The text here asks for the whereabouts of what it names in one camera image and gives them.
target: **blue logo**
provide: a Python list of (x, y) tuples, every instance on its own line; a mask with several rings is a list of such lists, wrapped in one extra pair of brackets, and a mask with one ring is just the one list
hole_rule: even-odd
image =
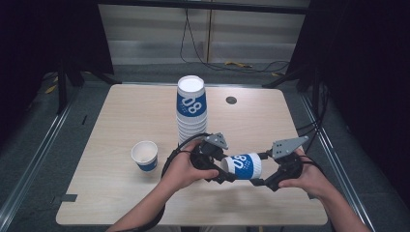
[(198, 98), (186, 99), (177, 95), (177, 110), (186, 117), (197, 117), (206, 111), (205, 93)]
[(148, 172), (148, 171), (153, 170), (157, 166), (157, 163), (158, 163), (158, 159), (155, 158), (155, 160), (153, 162), (151, 162), (147, 165), (140, 165), (139, 164), (138, 166), (139, 166), (139, 168), (141, 168), (141, 170)]
[(235, 166), (235, 175), (238, 180), (250, 180), (253, 176), (253, 161), (250, 155), (231, 157)]

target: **human hand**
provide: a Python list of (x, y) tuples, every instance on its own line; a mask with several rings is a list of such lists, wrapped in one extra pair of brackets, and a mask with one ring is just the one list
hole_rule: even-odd
[(175, 157), (162, 177), (161, 182), (166, 182), (177, 191), (189, 186), (196, 180), (212, 179), (219, 175), (216, 169), (199, 170), (193, 167), (190, 162), (190, 152), (199, 143), (197, 140), (189, 143), (184, 148), (184, 151)]
[[(301, 157), (302, 161), (310, 161), (302, 150), (297, 149), (295, 153)], [(281, 181), (279, 187), (296, 187), (303, 189), (307, 193), (315, 195), (316, 197), (320, 197), (325, 194), (327, 189), (332, 188), (333, 186), (317, 167), (311, 164), (304, 164), (304, 169), (298, 179)]]

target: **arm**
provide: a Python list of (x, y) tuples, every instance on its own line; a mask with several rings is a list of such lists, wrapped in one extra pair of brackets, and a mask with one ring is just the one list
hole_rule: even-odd
[[(296, 153), (301, 156), (302, 160), (309, 161), (304, 157), (302, 150), (296, 150)], [(317, 167), (305, 164), (302, 175), (298, 179), (284, 180), (279, 183), (279, 186), (281, 188), (297, 187), (315, 195), (322, 202), (337, 232), (369, 231), (341, 193)]]
[[(196, 144), (195, 142), (190, 143), (185, 151), (192, 151)], [(189, 152), (180, 153), (171, 162), (165, 175), (154, 189), (107, 231), (126, 230), (144, 225), (160, 212), (166, 201), (179, 189), (189, 186), (196, 180), (218, 176), (217, 170), (194, 168), (190, 163)]]

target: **black curtain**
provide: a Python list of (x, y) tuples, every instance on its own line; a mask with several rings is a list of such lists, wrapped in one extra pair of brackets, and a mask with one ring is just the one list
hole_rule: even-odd
[(43, 76), (58, 71), (62, 60), (75, 85), (84, 67), (113, 73), (97, 4), (1, 1), (0, 33), (0, 142), (15, 129)]
[(322, 77), (348, 127), (410, 207), (410, 3), (351, 1)]

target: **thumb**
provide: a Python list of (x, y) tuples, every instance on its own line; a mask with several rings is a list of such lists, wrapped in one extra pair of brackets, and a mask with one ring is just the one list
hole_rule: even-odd
[(279, 182), (278, 185), (279, 185), (280, 188), (297, 187), (298, 186), (298, 180), (297, 179), (284, 180), (284, 181)]
[(210, 169), (210, 170), (197, 170), (196, 177), (197, 179), (212, 179), (217, 177), (220, 173), (217, 169)]

